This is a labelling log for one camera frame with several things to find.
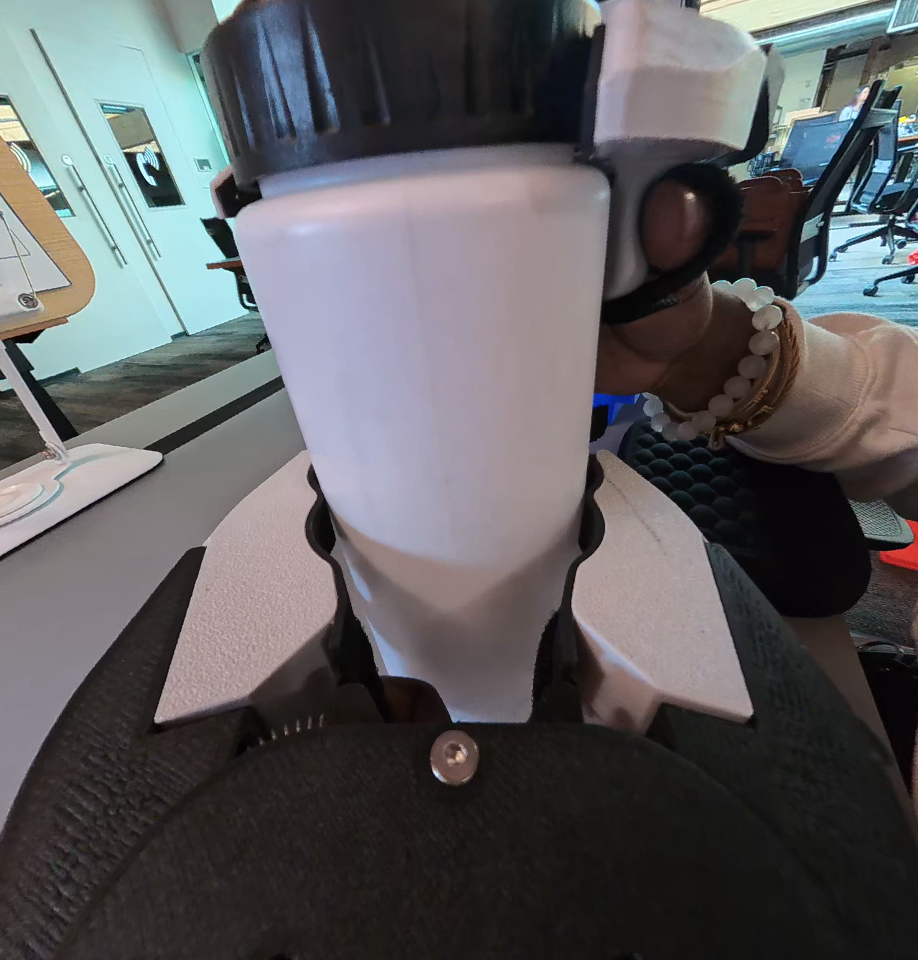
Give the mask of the printed instruction sheet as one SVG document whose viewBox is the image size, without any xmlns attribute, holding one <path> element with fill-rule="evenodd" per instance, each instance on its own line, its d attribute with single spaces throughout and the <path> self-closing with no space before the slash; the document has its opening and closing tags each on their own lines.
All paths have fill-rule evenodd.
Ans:
<svg viewBox="0 0 918 960">
<path fill-rule="evenodd" d="M 43 294 L 70 286 L 0 193 L 0 320 L 36 314 Z"/>
</svg>

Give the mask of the person's right forearm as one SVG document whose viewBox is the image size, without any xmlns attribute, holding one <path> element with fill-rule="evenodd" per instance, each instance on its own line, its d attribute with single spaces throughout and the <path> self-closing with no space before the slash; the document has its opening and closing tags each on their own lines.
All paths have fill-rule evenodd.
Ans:
<svg viewBox="0 0 918 960">
<path fill-rule="evenodd" d="M 850 500 L 918 522 L 918 327 L 783 304 L 800 364 L 777 412 L 732 445 L 756 460 L 833 474 Z"/>
</svg>

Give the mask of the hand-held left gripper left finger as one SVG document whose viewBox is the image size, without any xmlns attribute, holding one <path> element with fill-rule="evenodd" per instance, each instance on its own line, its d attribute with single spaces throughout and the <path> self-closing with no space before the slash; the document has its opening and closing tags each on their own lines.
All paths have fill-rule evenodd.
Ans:
<svg viewBox="0 0 918 960">
<path fill-rule="evenodd" d="M 325 642 L 333 568 L 308 541 L 317 502 L 301 452 L 204 544 L 154 721 L 173 727 L 251 707 L 271 727 L 319 720 L 335 691 Z"/>
</svg>

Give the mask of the black computer monitor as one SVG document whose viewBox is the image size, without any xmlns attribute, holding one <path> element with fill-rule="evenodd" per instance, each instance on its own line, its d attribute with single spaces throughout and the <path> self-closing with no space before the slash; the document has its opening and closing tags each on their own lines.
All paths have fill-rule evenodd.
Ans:
<svg viewBox="0 0 918 960">
<path fill-rule="evenodd" d="M 794 170 L 806 186 L 818 181 L 832 161 L 852 121 L 825 114 L 796 121 L 778 159 L 778 170 Z"/>
</svg>

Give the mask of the white door with window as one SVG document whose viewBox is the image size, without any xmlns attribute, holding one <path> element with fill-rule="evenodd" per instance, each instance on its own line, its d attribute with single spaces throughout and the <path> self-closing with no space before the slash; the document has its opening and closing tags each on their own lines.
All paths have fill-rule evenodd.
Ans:
<svg viewBox="0 0 918 960">
<path fill-rule="evenodd" d="M 90 132 L 135 239 L 189 334 L 238 317 L 236 282 L 202 221 L 220 153 L 207 119 L 175 102 L 145 53 L 114 44 L 85 86 Z"/>
<path fill-rule="evenodd" d="M 96 280 L 89 306 L 25 347 L 35 371 L 47 377 L 73 368 L 86 372 L 138 354 L 144 329 L 142 318 L 129 308 L 130 274 L 62 161 L 70 152 L 62 104 L 42 96 L 32 66 L 0 22 L 0 137 L 77 240 Z"/>
</svg>

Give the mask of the instruction sign on white stand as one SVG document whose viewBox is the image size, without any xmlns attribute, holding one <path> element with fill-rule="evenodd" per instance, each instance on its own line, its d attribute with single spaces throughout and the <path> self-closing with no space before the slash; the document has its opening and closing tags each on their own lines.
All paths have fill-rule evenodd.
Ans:
<svg viewBox="0 0 918 960">
<path fill-rule="evenodd" d="M 1 137 L 0 193 L 71 282 L 43 294 L 38 313 L 0 319 L 0 380 L 9 382 L 43 445 L 37 461 L 0 480 L 1 560 L 157 470 L 164 457 L 156 450 L 101 442 L 68 446 L 75 432 L 59 425 L 59 414 L 47 410 L 49 395 L 9 355 L 8 341 L 62 326 L 88 306 L 96 282 L 86 254 Z"/>
</svg>

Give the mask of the white plastic bottle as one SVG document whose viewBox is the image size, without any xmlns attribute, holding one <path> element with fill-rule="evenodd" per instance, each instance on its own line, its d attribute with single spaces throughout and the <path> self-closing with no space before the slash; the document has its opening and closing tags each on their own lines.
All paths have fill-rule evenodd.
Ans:
<svg viewBox="0 0 918 960">
<path fill-rule="evenodd" d="M 271 174 L 249 283 L 389 673 L 517 723 L 578 555 L 610 188 L 568 146 Z"/>
</svg>

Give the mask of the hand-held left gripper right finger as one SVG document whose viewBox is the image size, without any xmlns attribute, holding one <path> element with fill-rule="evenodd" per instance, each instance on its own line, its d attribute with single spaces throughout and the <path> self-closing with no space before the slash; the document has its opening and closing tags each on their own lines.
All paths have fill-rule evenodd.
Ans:
<svg viewBox="0 0 918 960">
<path fill-rule="evenodd" d="M 664 705 L 745 723 L 753 705 L 698 527 L 607 451 L 605 523 L 577 568 L 578 682 L 594 724 L 651 724 Z"/>
</svg>

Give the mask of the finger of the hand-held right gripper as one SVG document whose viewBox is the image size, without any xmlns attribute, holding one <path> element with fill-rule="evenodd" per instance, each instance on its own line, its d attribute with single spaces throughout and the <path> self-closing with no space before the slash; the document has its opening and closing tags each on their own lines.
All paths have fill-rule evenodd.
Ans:
<svg viewBox="0 0 918 960">
<path fill-rule="evenodd" d="M 601 25 L 592 134 L 601 157 L 666 148 L 717 158 L 748 145 L 767 56 L 746 32 L 679 2 L 606 2 Z"/>
<path fill-rule="evenodd" d="M 216 174 L 210 184 L 210 192 L 217 216 L 223 220 L 235 219 L 245 207 L 258 202 L 261 191 L 257 184 L 239 186 L 236 182 L 234 169 L 225 167 Z"/>
</svg>

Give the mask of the black ribbed bottle lid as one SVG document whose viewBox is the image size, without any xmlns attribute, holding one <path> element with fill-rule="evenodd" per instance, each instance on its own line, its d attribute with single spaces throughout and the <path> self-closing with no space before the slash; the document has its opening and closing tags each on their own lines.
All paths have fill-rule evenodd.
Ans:
<svg viewBox="0 0 918 960">
<path fill-rule="evenodd" d="M 598 7 L 242 2 L 201 51 L 238 192 L 332 163 L 576 143 Z"/>
</svg>

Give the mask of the person's right hand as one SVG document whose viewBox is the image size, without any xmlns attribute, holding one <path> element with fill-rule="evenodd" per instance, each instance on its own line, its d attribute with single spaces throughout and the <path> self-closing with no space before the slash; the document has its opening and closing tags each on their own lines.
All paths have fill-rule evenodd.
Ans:
<svg viewBox="0 0 918 960">
<path fill-rule="evenodd" d="M 665 180 L 643 201 L 640 241 L 652 272 L 689 262 L 705 245 L 711 208 L 696 190 Z M 701 275 L 668 309 L 618 326 L 601 326 L 594 389 L 647 392 L 684 412 L 705 410 L 749 355 L 752 312 Z"/>
</svg>

